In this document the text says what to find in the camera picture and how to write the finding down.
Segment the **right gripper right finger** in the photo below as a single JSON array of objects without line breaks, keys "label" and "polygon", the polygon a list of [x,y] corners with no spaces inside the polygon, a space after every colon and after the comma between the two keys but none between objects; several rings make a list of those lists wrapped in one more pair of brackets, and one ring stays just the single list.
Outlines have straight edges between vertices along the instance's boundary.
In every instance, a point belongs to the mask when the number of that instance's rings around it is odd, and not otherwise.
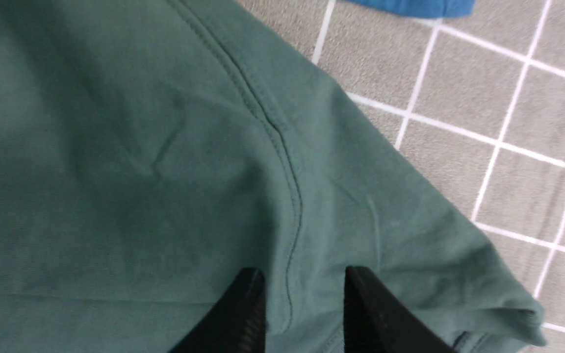
[{"label": "right gripper right finger", "polygon": [[348,266],[344,286],[344,352],[453,353],[368,267]]}]

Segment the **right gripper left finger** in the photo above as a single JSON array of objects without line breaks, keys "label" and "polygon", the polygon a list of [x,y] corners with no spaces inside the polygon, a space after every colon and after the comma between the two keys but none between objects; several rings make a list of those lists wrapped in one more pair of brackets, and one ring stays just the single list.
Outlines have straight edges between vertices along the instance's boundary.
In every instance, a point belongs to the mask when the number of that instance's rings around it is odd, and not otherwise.
[{"label": "right gripper left finger", "polygon": [[264,274],[244,268],[172,353],[264,353],[267,331]]}]

